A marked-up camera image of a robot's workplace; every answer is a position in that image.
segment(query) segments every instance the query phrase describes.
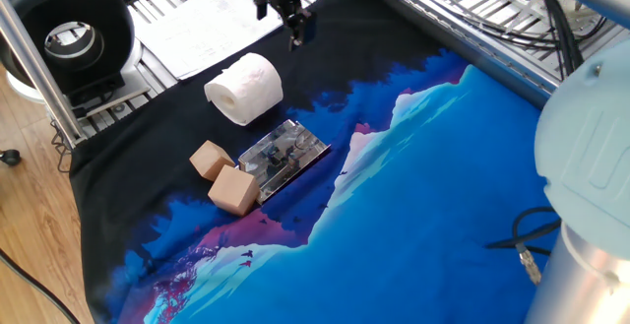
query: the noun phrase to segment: white paper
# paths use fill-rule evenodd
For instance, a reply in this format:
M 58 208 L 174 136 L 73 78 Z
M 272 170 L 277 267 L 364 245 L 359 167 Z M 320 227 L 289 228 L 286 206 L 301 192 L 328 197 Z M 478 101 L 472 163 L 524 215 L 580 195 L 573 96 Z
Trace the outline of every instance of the white paper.
M 188 0 L 136 37 L 178 79 L 193 76 L 252 44 L 282 24 L 268 7 L 256 19 L 253 0 Z

